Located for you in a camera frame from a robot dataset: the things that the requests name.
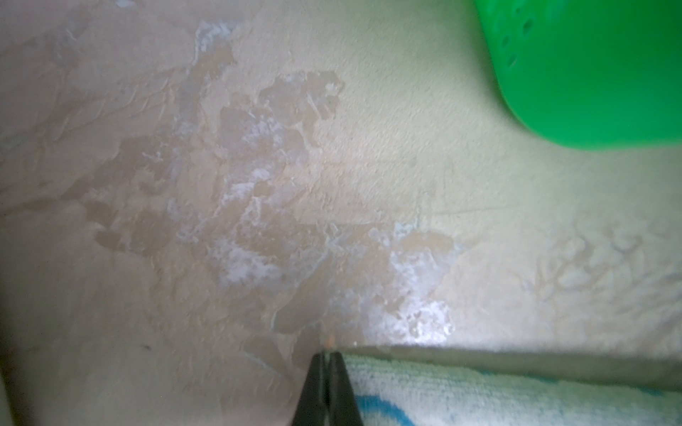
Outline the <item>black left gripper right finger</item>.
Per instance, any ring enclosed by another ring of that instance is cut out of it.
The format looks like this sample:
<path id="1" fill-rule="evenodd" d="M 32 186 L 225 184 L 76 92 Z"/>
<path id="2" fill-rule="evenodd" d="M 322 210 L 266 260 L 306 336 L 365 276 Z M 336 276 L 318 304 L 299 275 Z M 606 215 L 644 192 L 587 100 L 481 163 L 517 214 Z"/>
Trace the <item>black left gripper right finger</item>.
<path id="1" fill-rule="evenodd" d="M 329 425 L 364 426 L 341 353 L 329 354 L 327 382 Z"/>

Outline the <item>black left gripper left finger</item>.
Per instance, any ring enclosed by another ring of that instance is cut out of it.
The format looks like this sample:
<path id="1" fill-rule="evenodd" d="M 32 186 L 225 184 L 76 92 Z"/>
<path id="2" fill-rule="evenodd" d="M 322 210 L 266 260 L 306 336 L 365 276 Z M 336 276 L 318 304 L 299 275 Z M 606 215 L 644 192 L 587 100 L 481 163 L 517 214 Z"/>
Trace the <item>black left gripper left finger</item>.
<path id="1" fill-rule="evenodd" d="M 327 364 L 324 353 L 312 356 L 291 426 L 323 426 L 327 417 Z"/>

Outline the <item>blue bunny pattern towel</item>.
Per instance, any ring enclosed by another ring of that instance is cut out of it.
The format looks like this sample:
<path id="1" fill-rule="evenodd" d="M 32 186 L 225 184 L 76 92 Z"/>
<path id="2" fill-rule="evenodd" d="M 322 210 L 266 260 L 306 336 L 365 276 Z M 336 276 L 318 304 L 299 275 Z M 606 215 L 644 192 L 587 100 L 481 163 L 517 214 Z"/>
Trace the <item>blue bunny pattern towel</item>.
<path id="1" fill-rule="evenodd" d="M 681 395 L 343 356 L 367 425 L 679 425 Z"/>

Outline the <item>green plastic basket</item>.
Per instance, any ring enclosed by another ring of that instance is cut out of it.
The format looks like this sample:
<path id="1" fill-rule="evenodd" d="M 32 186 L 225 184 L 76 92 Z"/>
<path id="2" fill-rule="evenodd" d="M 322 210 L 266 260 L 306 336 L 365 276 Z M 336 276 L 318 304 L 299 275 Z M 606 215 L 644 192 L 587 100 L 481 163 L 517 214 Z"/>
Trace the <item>green plastic basket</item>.
<path id="1" fill-rule="evenodd" d="M 681 3 L 476 3 L 506 106 L 532 133 L 582 150 L 681 140 Z"/>

